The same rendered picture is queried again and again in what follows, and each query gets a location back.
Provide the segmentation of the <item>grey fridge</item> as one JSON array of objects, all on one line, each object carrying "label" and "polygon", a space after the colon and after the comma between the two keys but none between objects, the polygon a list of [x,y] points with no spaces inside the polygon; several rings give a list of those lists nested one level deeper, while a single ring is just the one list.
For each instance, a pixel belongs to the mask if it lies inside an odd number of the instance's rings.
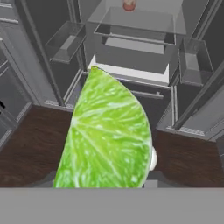
[{"label": "grey fridge", "polygon": [[176,70],[198,76],[204,63],[191,39],[208,0],[77,0],[87,60],[121,79],[167,85]]}]

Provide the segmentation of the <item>grey cupboard run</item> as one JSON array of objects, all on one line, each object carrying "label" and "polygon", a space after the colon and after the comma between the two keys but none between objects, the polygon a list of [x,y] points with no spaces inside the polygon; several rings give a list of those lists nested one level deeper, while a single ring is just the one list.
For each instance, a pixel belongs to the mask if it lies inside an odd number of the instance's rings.
[{"label": "grey cupboard run", "polygon": [[20,80],[21,72],[6,45],[3,25],[16,22],[11,2],[0,0],[0,151],[32,106],[32,99]]}]

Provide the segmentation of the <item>clear door bin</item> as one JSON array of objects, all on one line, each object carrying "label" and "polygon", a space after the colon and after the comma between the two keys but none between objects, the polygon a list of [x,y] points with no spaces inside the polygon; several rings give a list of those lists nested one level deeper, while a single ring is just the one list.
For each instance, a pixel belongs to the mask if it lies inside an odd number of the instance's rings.
[{"label": "clear door bin", "polygon": [[178,51],[180,81],[204,86],[214,72],[204,40],[183,38]]},{"label": "clear door bin", "polygon": [[48,59],[69,64],[85,37],[84,24],[66,21],[45,44]]}]

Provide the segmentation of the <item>clear fridge drawer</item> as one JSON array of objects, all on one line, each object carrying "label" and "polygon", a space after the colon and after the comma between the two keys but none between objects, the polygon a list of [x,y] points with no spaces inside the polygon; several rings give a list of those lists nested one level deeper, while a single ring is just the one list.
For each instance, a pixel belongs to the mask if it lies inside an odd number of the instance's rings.
[{"label": "clear fridge drawer", "polygon": [[175,50],[173,33],[99,24],[94,31],[96,62],[163,74]]}]

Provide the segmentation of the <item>clear glass fridge shelf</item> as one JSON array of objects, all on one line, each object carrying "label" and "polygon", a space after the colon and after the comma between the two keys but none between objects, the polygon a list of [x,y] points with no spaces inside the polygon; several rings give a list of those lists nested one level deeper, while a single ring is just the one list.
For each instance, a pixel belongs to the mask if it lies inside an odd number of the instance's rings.
[{"label": "clear glass fridge shelf", "polygon": [[157,11],[139,9],[126,11],[123,7],[102,6],[96,9],[89,22],[186,35],[183,18],[175,20],[173,15]]}]

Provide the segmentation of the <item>grey fridge door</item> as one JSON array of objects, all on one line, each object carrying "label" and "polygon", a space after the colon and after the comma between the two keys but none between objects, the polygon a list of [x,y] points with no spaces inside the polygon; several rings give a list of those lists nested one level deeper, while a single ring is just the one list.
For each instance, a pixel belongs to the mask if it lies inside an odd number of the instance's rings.
[{"label": "grey fridge door", "polygon": [[13,0],[17,14],[51,85],[57,103],[65,107],[87,71],[84,41],[69,64],[50,61],[46,43],[66,22],[81,22],[78,0]]},{"label": "grey fridge door", "polygon": [[180,67],[171,78],[171,102],[157,125],[158,130],[205,139],[224,121],[224,0],[207,0],[190,39],[204,40],[213,74],[204,86],[180,81]]}]

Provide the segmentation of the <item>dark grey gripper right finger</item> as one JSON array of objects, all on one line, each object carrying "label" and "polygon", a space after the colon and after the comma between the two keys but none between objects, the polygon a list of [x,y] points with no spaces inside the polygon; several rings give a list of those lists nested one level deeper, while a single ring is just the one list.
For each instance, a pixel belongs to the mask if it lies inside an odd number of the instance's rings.
[{"label": "dark grey gripper right finger", "polygon": [[177,183],[168,180],[161,171],[150,171],[145,180],[144,188],[178,187]]}]

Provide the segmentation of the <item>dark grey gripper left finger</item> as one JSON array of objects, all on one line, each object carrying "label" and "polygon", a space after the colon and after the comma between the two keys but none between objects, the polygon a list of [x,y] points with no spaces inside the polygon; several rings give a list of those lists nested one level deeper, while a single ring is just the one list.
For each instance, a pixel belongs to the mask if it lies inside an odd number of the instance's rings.
[{"label": "dark grey gripper left finger", "polygon": [[32,187],[52,187],[55,176],[56,176],[55,172],[50,172],[43,179],[33,183],[31,186]]}]

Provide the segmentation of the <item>small red fruit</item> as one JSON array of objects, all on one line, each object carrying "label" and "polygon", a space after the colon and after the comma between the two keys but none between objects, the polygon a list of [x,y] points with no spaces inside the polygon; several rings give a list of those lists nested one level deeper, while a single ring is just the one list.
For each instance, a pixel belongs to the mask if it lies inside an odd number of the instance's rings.
[{"label": "small red fruit", "polygon": [[136,8],[137,0],[122,0],[122,7],[126,11],[133,11]]}]

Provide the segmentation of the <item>green lemon wedge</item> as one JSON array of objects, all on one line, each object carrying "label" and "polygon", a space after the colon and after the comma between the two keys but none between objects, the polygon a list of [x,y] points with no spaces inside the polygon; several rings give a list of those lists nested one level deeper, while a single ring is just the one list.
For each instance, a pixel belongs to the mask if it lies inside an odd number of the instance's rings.
[{"label": "green lemon wedge", "polygon": [[142,188],[155,167],[150,121],[118,79],[93,66],[75,104],[54,188]]}]

